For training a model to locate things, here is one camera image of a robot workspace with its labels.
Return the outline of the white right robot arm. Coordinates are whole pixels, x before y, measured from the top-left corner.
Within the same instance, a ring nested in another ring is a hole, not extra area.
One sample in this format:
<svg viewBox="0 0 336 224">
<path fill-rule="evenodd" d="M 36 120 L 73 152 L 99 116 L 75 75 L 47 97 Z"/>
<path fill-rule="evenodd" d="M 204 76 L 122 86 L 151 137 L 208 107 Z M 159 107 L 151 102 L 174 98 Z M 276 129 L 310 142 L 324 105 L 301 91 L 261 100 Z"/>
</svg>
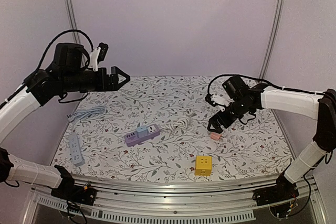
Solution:
<svg viewBox="0 0 336 224">
<path fill-rule="evenodd" d="M 285 133 L 294 128 L 293 120 L 296 117 L 303 116 L 316 122 L 312 141 L 282 173 L 284 180 L 271 190 L 271 196 L 276 201 L 282 201 L 291 194 L 291 184 L 295 184 L 335 150 L 335 90 L 306 91 L 277 86 L 258 78 L 255 79 L 256 85 L 250 87 L 244 82 L 243 75 L 225 74 L 224 77 L 226 81 L 222 87 L 230 100 L 212 94 L 210 89 L 205 97 L 211 106 L 219 107 L 219 111 L 208 121 L 207 129 L 210 132 L 222 133 L 223 129 L 241 120 L 245 114 L 254 115 L 257 110 L 263 109 L 292 114 L 290 121 L 283 125 Z"/>
</svg>

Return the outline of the blue plug adapter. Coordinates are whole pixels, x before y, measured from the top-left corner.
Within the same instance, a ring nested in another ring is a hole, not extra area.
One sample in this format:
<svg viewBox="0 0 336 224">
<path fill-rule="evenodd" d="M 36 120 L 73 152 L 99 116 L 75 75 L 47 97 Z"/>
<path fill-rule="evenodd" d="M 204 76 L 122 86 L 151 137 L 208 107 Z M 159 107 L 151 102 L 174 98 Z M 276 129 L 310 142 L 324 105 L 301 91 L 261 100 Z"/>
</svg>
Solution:
<svg viewBox="0 0 336 224">
<path fill-rule="evenodd" d="M 148 128 L 146 126 L 141 126 L 136 129 L 137 137 L 144 138 L 148 135 Z"/>
</svg>

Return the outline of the pink plug adapter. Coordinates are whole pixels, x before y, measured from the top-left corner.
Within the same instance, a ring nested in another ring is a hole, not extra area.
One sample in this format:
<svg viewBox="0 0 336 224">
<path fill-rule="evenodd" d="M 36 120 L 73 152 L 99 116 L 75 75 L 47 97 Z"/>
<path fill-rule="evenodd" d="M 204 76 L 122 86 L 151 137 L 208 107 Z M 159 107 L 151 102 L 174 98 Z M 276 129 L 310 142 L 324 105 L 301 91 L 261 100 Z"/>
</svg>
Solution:
<svg viewBox="0 0 336 224">
<path fill-rule="evenodd" d="M 221 133 L 215 133 L 215 132 L 212 132 L 210 134 L 210 138 L 213 139 L 213 140 L 216 140 L 216 141 L 219 141 L 222 137 L 222 134 Z"/>
</svg>

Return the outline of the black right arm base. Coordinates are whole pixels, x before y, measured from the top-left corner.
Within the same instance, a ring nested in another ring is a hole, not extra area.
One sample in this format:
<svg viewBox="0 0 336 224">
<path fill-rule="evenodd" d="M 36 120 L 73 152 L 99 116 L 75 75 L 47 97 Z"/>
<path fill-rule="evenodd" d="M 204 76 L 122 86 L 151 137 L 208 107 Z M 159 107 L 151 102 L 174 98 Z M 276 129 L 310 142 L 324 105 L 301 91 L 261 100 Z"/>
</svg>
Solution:
<svg viewBox="0 0 336 224">
<path fill-rule="evenodd" d="M 289 200 L 299 196 L 296 183 L 291 183 L 281 173 L 276 179 L 276 184 L 269 187 L 255 189 L 252 199 L 257 203 L 257 206 L 277 203 L 284 200 Z"/>
</svg>

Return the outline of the purple power strip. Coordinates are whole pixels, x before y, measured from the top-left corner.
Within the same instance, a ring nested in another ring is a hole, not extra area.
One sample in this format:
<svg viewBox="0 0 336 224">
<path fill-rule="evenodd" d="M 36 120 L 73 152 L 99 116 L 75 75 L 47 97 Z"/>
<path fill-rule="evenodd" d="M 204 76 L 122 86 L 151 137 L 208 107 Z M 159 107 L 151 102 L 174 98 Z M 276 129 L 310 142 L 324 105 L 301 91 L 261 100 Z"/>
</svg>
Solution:
<svg viewBox="0 0 336 224">
<path fill-rule="evenodd" d="M 159 136 L 160 128 L 156 124 L 140 126 L 135 131 L 127 133 L 124 136 L 125 143 L 128 147 L 140 144 L 147 140 L 152 140 Z"/>
</svg>

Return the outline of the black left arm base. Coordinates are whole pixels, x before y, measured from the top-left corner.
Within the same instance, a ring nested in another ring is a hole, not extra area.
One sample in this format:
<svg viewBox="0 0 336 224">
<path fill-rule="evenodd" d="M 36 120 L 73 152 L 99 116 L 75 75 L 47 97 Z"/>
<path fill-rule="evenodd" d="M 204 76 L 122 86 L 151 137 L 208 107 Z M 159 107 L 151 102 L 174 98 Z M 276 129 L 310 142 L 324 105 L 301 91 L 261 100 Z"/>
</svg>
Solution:
<svg viewBox="0 0 336 224">
<path fill-rule="evenodd" d="M 97 190 L 87 181 L 83 186 L 75 185 L 72 175 L 62 166 L 55 165 L 60 172 L 61 183 L 51 190 L 51 195 L 56 198 L 72 201 L 79 204 L 93 206 Z"/>
</svg>

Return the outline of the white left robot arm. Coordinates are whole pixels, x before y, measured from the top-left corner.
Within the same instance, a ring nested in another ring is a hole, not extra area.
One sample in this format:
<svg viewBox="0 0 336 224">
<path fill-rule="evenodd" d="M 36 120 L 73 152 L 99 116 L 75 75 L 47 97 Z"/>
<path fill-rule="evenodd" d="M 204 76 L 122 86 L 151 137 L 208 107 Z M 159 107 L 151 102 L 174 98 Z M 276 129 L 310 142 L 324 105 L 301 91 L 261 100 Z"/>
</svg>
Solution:
<svg viewBox="0 0 336 224">
<path fill-rule="evenodd" d="M 86 97 L 90 92 L 115 92 L 130 81 L 131 77 L 116 66 L 110 70 L 99 66 L 109 50 L 106 43 L 94 46 L 81 30 L 77 33 L 86 38 L 89 49 L 74 42 L 59 42 L 60 37 L 71 32 L 65 30 L 51 40 L 36 69 L 2 102 L 1 141 L 55 98 L 66 104 L 71 93 Z M 22 182 L 57 189 L 67 200 L 78 195 L 73 176 L 66 168 L 34 163 L 1 148 L 1 183 L 18 186 Z"/>
</svg>

